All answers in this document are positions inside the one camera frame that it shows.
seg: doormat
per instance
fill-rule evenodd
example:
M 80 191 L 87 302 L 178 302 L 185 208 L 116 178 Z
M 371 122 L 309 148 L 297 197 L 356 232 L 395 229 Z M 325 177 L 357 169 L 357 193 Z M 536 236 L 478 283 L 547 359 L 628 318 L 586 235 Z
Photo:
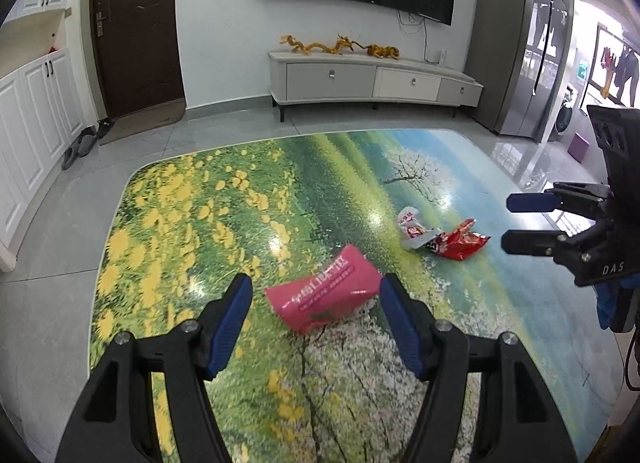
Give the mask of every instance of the doormat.
M 345 244 L 394 272 L 434 316 L 468 334 L 515 331 L 558 403 L 580 460 L 606 425 L 622 360 L 591 288 L 550 259 L 506 255 L 516 186 L 448 130 L 374 130 L 256 141 L 152 163 L 122 197 L 100 265 L 90 366 L 117 331 L 164 334 L 218 299 L 241 271 L 254 301 L 228 367 L 206 387 L 233 461 L 399 461 L 426 385 L 404 367 L 378 299 L 303 337 L 264 290 L 315 273 Z M 450 230 L 476 218 L 492 239 L 459 263 L 406 251 L 396 215 Z M 177 462 L 167 396 L 153 375 L 164 461 Z M 479 377 L 469 378 L 456 462 L 467 461 Z
M 117 139 L 179 122 L 184 116 L 186 106 L 186 102 L 182 98 L 127 114 L 114 122 L 111 130 L 99 141 L 99 144 L 106 145 Z

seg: metal bolt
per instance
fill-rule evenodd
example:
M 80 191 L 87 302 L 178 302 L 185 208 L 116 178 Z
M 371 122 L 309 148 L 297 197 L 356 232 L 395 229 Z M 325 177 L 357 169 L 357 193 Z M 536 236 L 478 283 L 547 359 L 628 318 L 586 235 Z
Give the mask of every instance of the metal bolt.
M 113 339 L 116 341 L 116 344 L 119 346 L 123 346 L 124 344 L 126 344 L 127 342 L 129 342 L 131 340 L 131 333 L 127 332 L 127 331 L 121 331 L 120 333 L 117 333 Z
M 192 318 L 185 320 L 182 324 L 180 324 L 180 329 L 185 333 L 191 333 L 198 329 L 198 321 Z
M 514 346 L 518 343 L 518 336 L 511 331 L 505 331 L 502 335 L 500 335 L 500 338 L 508 346 Z
M 451 322 L 442 318 L 436 320 L 434 326 L 436 326 L 436 329 L 441 333 L 451 331 L 451 328 L 453 328 L 453 324 Z

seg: tv stand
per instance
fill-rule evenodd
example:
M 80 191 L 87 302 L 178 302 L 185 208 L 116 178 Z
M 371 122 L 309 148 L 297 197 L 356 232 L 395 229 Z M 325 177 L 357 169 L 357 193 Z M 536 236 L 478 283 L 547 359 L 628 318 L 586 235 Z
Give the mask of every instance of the tv stand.
M 269 53 L 271 98 L 284 122 L 287 106 L 379 102 L 478 106 L 482 85 L 458 71 L 408 59 L 360 54 Z

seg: red object on counter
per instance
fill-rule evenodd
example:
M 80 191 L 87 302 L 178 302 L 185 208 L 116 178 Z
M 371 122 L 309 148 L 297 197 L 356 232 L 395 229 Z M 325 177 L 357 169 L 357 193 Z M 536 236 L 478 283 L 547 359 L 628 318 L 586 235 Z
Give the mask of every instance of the red object on counter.
M 287 326 L 300 334 L 340 320 L 378 294 L 380 272 L 346 245 L 321 273 L 266 290 Z
M 484 247 L 490 239 L 489 236 L 481 236 L 471 232 L 471 227 L 475 223 L 475 219 L 462 221 L 453 232 L 440 234 L 428 246 L 438 255 L 455 261 L 463 261 Z

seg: pink bag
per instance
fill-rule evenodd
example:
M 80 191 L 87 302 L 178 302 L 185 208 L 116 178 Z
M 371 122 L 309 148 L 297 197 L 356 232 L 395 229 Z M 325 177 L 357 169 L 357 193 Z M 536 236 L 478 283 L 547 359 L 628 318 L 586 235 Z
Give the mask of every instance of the pink bag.
M 378 294 L 382 275 L 353 245 L 321 273 L 267 289 L 267 299 L 300 334 L 340 320 Z

